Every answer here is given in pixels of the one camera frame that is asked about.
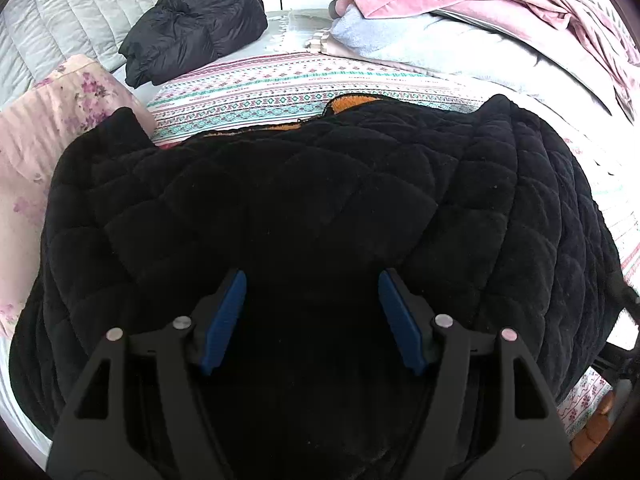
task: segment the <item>blue gripper pad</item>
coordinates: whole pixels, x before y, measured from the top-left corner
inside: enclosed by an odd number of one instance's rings
[[[205,349],[200,368],[205,375],[211,375],[214,368],[222,364],[226,348],[236,327],[246,296],[246,275],[238,270],[225,297],[220,303],[218,313],[207,330]]]
[[[378,278],[378,297],[404,366],[411,368],[417,376],[422,375],[427,367],[422,355],[422,334],[386,270]]]

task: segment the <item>pink floral pillow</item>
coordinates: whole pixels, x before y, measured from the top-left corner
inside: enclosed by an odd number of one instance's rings
[[[0,335],[11,336],[40,265],[47,193],[60,155],[121,107],[156,120],[97,61],[73,56],[0,112]]]

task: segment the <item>metal rivet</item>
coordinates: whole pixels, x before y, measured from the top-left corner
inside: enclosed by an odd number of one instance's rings
[[[453,326],[453,318],[448,314],[438,314],[436,316],[436,325],[441,328],[451,328]]]
[[[124,332],[122,331],[122,329],[115,327],[115,328],[111,328],[107,332],[107,339],[109,341],[117,341],[118,339],[122,338],[123,335],[124,335]]]
[[[189,316],[178,316],[174,319],[174,328],[176,330],[185,330],[191,326],[191,318]]]
[[[503,328],[500,334],[502,335],[502,339],[512,343],[518,338],[518,333],[513,328]]]

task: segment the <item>bed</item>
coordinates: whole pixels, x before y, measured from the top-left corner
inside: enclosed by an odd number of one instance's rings
[[[612,0],[638,42],[640,18],[630,0]],[[307,41],[330,26],[326,10],[270,12],[269,26],[257,42],[224,59],[161,87],[145,85],[134,94],[158,120],[154,142],[170,147],[196,133],[239,128],[256,123],[302,120],[317,114],[323,104],[344,92],[380,92],[418,104],[472,111],[495,93],[505,94],[549,122],[567,142],[582,165],[618,246],[625,279],[640,288],[640,187],[634,153],[638,126],[623,114],[609,117],[598,110],[583,113],[593,129],[576,128],[560,114],[530,96],[495,82],[465,76],[428,76],[384,68],[366,61],[329,58],[310,52]],[[114,75],[124,81],[124,67]],[[603,139],[598,128],[611,133]],[[623,312],[609,341],[631,349],[638,327]],[[21,412],[8,381],[10,343],[0,338],[0,415],[14,437],[41,468],[50,441]],[[589,369],[558,407],[569,437],[594,412],[610,390],[600,375]]]

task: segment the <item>black quilted jacket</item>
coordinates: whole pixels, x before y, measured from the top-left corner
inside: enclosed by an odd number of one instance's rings
[[[262,0],[158,0],[120,47],[127,84],[165,83],[239,50],[266,28]]]
[[[378,304],[385,267],[436,313],[516,328],[558,399],[620,310],[605,285],[618,254],[584,173],[504,96],[471,114],[370,102],[170,150],[123,108],[53,177],[10,355],[23,410],[52,435],[109,328],[188,314],[232,266],[248,276],[245,310],[203,389],[238,478],[300,478],[303,464],[307,479],[386,478],[427,390]]]

